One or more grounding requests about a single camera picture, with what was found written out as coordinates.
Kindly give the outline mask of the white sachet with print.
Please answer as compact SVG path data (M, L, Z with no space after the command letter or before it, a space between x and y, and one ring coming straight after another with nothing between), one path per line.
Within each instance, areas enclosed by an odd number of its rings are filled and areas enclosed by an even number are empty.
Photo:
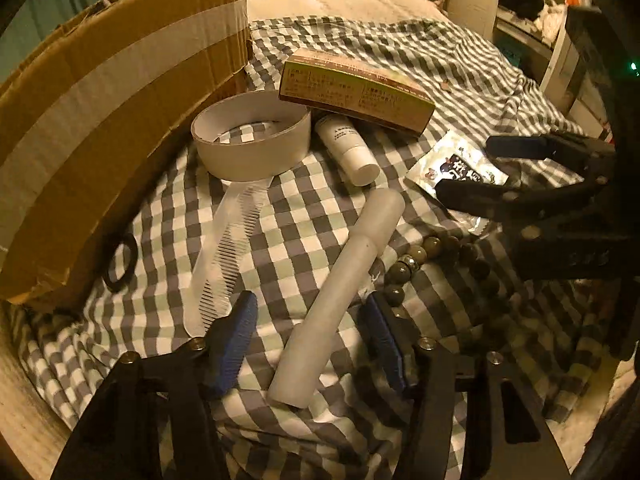
M495 166L480 146L449 130L407 172L405 179L424 191L440 208L435 186L440 180L470 180L504 185L508 175Z

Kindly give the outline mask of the brown cardboard box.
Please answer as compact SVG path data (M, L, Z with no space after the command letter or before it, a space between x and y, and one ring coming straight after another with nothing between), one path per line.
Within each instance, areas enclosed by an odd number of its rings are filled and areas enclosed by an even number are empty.
M106 0L1 88L1 297L75 309L204 107L242 92L247 0Z

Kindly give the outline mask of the red white medicine box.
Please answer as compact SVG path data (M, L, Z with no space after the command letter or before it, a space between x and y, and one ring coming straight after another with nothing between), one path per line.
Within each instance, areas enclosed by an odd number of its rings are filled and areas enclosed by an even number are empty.
M435 104L408 76L334 53L299 49L283 63L279 98L420 136Z

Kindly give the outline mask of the white tape roll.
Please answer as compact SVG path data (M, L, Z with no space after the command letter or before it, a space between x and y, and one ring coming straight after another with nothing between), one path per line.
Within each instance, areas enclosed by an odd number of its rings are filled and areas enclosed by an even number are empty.
M270 122L258 139L222 143L222 134L239 126ZM230 96L202 110L191 133L207 171L220 180L250 182L274 177L303 160L309 151L311 114L306 106L282 101L273 90Z

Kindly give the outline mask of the clear plastic comb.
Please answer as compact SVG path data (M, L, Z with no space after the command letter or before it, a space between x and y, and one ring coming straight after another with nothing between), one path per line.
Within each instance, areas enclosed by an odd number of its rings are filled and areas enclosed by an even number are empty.
M268 202L271 182L232 182L222 196L182 294L183 325L189 336L204 336L214 321L230 313L240 266L250 252L250 237Z

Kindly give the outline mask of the long white plastic tube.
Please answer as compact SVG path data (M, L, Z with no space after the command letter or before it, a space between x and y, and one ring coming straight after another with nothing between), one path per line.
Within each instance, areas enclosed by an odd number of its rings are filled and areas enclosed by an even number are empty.
M294 408L309 405L332 354L338 326L404 210L405 200L398 191L370 192L318 296L288 338L268 390L271 401Z

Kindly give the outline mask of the checkered grey white cloth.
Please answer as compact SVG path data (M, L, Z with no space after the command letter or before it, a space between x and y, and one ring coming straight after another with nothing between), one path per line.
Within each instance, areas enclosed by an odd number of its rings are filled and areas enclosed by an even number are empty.
M435 103L418 138L375 126L361 130L381 166L378 185L397 188L406 201L404 216L373 267L376 280L422 238L468 232L405 179L449 130L477 144L495 133L577 131L495 47L454 24L280 18L253 23L250 34L254 56L247 76L254 89L277 87L286 58L309 48L398 70L422 84ZM449 82L449 91L442 91L442 81ZM154 356L183 343L180 292L222 192L194 148L186 148L132 222L141 258L124 292L114 295L96 286L78 318L10 310L27 391L44 407L43 416L30 422L36 434L62 437L72 429L122 352ZM363 203L363 192L344 182L321 144L270 185L236 281L237 288L249 288L258 298L257 330L238 385L213 407L234 478L392 475L408 404L370 361L354 312L342 319L309 408L274 408L266 397L286 338L317 296ZM422 333L450 350L498 344L540 397L566 460L576 462L599 418L598 411L586 408L603 354L596 309L580 285L520 280L500 232L488 231L476 246L498 280L498 304L486 299L468 270L444 259L427 264L411 280L402 310Z

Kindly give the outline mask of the small white cream tube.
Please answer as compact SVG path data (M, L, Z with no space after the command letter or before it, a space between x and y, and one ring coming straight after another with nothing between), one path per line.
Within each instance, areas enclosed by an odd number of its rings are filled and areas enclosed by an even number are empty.
M346 116L323 115L314 130L351 184L362 188L378 177L381 171L378 162Z

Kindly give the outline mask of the white shelf cabinet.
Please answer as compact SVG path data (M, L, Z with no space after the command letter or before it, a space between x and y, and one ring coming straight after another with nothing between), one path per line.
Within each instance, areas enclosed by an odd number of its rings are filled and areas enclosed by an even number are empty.
M585 69L565 29L571 3L591 0L450 0L449 17L503 50L566 114Z

